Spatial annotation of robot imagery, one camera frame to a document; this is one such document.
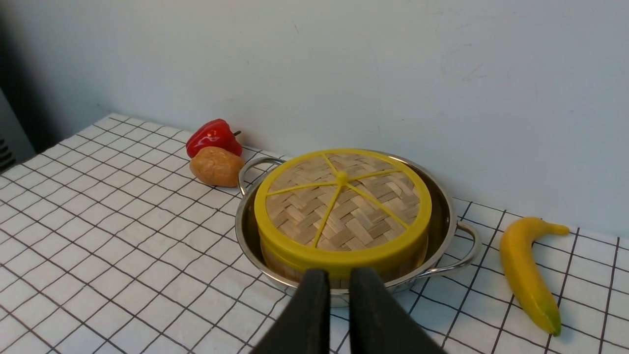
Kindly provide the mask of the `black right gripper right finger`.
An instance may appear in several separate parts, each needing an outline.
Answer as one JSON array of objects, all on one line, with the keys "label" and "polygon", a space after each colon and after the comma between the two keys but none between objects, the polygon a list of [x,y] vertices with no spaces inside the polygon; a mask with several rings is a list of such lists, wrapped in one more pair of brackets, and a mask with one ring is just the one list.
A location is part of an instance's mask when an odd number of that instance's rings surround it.
[{"label": "black right gripper right finger", "polygon": [[371,267],[350,276],[350,350],[353,354],[444,354],[411,319]]}]

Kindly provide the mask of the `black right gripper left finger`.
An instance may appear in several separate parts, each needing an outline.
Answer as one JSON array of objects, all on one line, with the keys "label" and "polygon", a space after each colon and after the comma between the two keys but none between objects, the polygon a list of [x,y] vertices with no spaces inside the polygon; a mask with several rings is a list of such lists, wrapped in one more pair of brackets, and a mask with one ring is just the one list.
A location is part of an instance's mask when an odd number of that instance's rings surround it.
[{"label": "black right gripper left finger", "polygon": [[253,354],[327,354],[330,344],[330,284],[327,271],[308,269],[276,322]]}]

